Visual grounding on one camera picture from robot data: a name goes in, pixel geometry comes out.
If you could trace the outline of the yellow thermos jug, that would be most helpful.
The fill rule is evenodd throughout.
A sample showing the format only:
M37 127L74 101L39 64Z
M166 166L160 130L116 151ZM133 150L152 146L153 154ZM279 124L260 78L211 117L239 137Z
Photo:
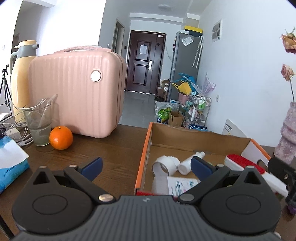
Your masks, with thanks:
M36 58L39 44L36 40L26 40L20 42L16 52L11 53L11 94L13 112L16 123L25 121L22 108L30 103L29 95L29 65Z

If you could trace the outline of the white wipes container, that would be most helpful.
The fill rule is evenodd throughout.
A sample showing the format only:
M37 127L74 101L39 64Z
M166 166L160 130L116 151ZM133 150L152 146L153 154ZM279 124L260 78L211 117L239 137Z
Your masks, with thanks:
M199 179L159 176L152 182L152 193L178 197L199 183Z

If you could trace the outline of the blue tissue pack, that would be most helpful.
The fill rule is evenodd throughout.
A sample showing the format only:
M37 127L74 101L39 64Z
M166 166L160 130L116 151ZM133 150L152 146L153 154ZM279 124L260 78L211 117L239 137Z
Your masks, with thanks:
M29 155L10 137L1 139L0 151L0 192L3 193L30 166Z

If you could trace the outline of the pink hard suitcase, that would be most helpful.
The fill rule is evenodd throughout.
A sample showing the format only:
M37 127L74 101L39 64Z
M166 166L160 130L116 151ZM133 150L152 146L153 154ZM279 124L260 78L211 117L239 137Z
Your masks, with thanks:
M79 46L38 56L29 65L30 103L52 102L52 127L105 138L123 110L126 62L111 49Z

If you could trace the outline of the grey refrigerator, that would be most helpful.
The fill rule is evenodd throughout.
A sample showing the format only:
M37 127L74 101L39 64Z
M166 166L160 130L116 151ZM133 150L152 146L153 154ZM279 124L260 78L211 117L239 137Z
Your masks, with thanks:
M187 74L197 79L200 61L198 46L203 34L196 31L180 30L176 33L171 61L171 72L169 78L168 101L178 100L178 90L173 87L182 77L179 73Z

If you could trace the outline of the small cardboard box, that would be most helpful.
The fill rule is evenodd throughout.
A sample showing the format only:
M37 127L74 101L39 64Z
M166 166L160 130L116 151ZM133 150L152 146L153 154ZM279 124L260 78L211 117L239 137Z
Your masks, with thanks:
M168 125L181 127L183 123L184 117L178 111L171 111L169 113Z

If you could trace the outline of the white spray bottle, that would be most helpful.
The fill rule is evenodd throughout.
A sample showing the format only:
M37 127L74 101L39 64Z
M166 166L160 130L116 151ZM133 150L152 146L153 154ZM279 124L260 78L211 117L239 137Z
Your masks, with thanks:
M195 154L191 155L188 157L186 160L182 161L179 166L178 166L178 172L181 173L182 175L187 175L191 172L191 159L193 157L199 157L203 159L205 156L204 152L196 152Z

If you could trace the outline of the white round cap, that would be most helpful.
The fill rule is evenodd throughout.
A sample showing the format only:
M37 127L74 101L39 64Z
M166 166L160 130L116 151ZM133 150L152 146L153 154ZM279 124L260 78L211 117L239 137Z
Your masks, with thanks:
M161 156L159 162L161 169L169 176L172 176L178 170L180 164L179 159L174 156Z

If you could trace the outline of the green snack bag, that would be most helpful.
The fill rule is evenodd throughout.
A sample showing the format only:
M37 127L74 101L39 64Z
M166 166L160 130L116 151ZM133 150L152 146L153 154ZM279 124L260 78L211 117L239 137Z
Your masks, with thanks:
M171 108L163 108L158 111L157 122L165 123L169 119L169 114L171 112Z

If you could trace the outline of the glass cup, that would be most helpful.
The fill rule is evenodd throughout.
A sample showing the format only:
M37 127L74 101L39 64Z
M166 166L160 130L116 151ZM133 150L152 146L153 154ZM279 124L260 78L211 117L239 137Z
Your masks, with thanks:
M50 143L52 105L57 97L55 94L51 98L40 100L37 104L28 104L22 108L33 142L38 147Z

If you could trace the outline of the dark brown door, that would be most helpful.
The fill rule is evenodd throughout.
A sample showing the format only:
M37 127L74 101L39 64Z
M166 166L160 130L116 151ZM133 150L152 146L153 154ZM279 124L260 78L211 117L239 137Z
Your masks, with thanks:
M166 34L131 31L127 63L127 91L156 94L161 76Z

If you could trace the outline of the purple ceramic vase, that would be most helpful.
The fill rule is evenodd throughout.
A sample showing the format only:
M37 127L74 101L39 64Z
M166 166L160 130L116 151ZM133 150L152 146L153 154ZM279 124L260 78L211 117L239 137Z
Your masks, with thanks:
M291 164L293 158L295 157L295 119L295 102L291 102L287 116L285 117L283 125L280 129L281 139L274 150L274 156L287 164Z

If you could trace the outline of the yellow box on fridge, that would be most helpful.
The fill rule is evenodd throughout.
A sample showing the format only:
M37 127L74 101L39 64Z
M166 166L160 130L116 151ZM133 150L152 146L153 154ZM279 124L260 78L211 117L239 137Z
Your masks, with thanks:
M201 33L201 34L203 33L203 30L201 28L188 26L188 25L185 25L184 30L191 31L191 32L197 32L197 33Z

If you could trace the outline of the black tripod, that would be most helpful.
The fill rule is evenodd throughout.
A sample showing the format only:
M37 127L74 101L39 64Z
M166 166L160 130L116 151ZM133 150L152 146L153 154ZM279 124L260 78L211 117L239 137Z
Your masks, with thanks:
M8 87L8 81L7 81L7 75L8 75L8 68L9 68L9 64L6 65L6 67L1 71L2 72L2 81L1 81L1 92L2 90L4 91L4 103L1 105L5 105L6 108L9 109L9 115L6 117L10 117L13 116L12 110L11 110L11 104L12 104L12 97L11 97L11 93Z

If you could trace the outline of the orange fruit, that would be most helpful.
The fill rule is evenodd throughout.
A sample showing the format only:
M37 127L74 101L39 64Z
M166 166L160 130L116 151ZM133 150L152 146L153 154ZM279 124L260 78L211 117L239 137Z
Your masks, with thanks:
M57 150L65 150L73 143L73 134L66 126L53 128L49 135L50 144Z

